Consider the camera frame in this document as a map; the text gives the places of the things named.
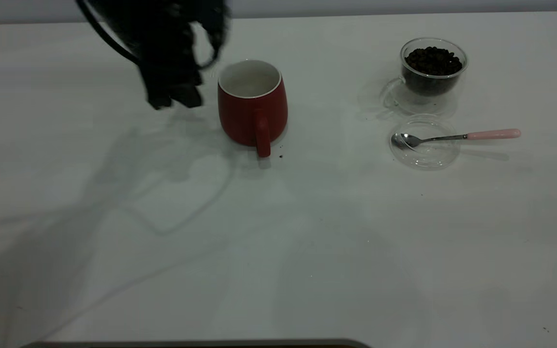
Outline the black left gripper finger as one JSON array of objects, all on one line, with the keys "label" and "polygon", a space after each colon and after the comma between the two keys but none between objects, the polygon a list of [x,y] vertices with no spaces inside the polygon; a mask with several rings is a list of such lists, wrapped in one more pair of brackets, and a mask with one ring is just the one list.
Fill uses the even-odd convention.
[{"label": "black left gripper finger", "polygon": [[203,82],[173,82],[169,83],[169,97],[186,108],[197,108],[204,105],[204,99],[199,92]]},{"label": "black left gripper finger", "polygon": [[155,109],[162,110],[172,107],[169,92],[162,86],[146,86],[147,102]]}]

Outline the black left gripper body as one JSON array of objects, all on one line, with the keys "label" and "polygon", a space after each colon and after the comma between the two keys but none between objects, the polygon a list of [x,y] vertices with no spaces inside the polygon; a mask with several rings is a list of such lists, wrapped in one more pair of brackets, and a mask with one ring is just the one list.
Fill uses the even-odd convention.
[{"label": "black left gripper body", "polygon": [[140,71],[148,90],[201,85],[194,41],[188,22],[148,23],[139,46],[139,58],[143,62]]}]

